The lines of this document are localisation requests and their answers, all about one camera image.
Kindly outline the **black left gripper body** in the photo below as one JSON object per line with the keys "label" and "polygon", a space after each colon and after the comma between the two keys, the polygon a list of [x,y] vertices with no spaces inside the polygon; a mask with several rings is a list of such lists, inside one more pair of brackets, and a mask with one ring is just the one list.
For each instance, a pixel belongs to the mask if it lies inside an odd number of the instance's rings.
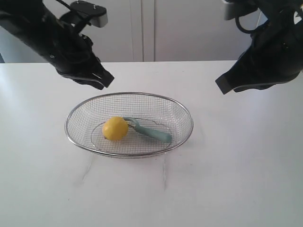
{"label": "black left gripper body", "polygon": [[45,14],[36,38],[36,52],[51,63],[59,73],[100,73],[100,59],[93,53],[92,40],[81,31],[91,25],[92,17],[70,20],[73,14],[64,14],[58,19]]}

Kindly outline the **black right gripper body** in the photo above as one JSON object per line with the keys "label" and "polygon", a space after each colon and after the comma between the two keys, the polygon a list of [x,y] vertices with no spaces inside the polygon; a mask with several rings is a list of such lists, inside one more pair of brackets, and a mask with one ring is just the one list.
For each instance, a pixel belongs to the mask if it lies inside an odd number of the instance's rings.
{"label": "black right gripper body", "polygon": [[236,62],[237,78],[296,78],[303,69],[303,22],[266,21]]}

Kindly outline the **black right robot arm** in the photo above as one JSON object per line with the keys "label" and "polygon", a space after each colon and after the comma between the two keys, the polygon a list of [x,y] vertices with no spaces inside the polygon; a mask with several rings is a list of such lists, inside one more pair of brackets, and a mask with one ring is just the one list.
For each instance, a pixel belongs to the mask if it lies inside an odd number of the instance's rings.
{"label": "black right robot arm", "polygon": [[[301,0],[225,0],[224,19],[251,37],[249,48],[215,82],[223,94],[248,89],[264,90],[294,80],[303,70]],[[260,10],[267,20],[253,30],[240,18]]]}

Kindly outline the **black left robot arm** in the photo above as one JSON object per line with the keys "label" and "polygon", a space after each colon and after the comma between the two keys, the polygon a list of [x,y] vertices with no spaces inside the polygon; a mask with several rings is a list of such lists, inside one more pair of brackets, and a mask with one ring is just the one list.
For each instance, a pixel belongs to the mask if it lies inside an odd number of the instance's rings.
{"label": "black left robot arm", "polygon": [[76,0],[60,1],[68,12],[57,18],[41,0],[2,0],[0,26],[48,63],[62,77],[102,90],[114,76],[93,52],[85,26],[102,28],[108,22],[105,7]]}

